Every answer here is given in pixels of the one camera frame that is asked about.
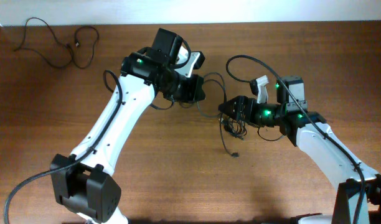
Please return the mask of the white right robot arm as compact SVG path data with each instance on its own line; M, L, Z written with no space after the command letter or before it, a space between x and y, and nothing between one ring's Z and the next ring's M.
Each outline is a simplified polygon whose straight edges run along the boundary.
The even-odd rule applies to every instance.
M250 81L256 96L237 96L219 105L235 121L256 128L279 127L280 133L320 168L337 195L331 215L299 215L292 223L381 223L381 174L358 159L317 112L308 111L301 77L276 82L277 102L268 104L266 76Z

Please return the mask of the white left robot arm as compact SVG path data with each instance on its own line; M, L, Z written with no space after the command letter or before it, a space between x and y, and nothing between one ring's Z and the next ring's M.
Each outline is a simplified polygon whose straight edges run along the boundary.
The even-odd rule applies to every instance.
M113 174L121 150L158 93L172 104L205 99L203 77L194 74L205 57L179 35L159 29L152 46L123 59L116 86L100 117L68 157L51 162L55 199L87 223L127 223L118 208L121 188Z

